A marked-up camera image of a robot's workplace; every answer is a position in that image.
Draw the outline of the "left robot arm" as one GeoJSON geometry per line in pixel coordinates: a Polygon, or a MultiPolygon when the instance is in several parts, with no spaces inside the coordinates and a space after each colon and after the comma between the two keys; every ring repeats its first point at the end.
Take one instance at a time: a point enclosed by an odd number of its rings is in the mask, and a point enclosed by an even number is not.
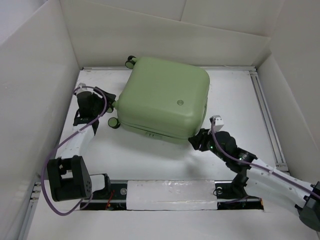
{"type": "Polygon", "coordinates": [[[111,113],[116,95],[98,87],[78,87],[75,91],[78,109],[73,119],[73,137],[55,159],[50,159],[46,169],[50,192],[55,202],[87,199],[90,196],[107,198],[111,194],[107,174],[90,175],[83,156],[96,135],[99,118],[111,113]]]}

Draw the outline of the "light green suitcase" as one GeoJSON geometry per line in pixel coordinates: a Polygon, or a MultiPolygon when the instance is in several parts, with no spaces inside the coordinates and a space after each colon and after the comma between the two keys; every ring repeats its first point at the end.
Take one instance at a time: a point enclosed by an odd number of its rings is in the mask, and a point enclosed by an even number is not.
{"type": "Polygon", "coordinates": [[[130,55],[131,74],[112,104],[112,129],[180,142],[196,135],[207,112],[210,76],[201,67],[154,57],[130,55]]]}

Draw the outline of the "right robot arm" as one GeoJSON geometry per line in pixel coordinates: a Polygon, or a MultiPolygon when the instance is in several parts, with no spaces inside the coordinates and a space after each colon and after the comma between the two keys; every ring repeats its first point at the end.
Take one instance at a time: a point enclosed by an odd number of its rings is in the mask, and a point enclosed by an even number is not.
{"type": "Polygon", "coordinates": [[[294,178],[267,165],[240,148],[226,131],[202,128],[188,139],[195,150],[210,151],[234,173],[231,191],[237,197],[252,196],[272,202],[294,215],[312,230],[320,230],[320,184],[294,178]]]}

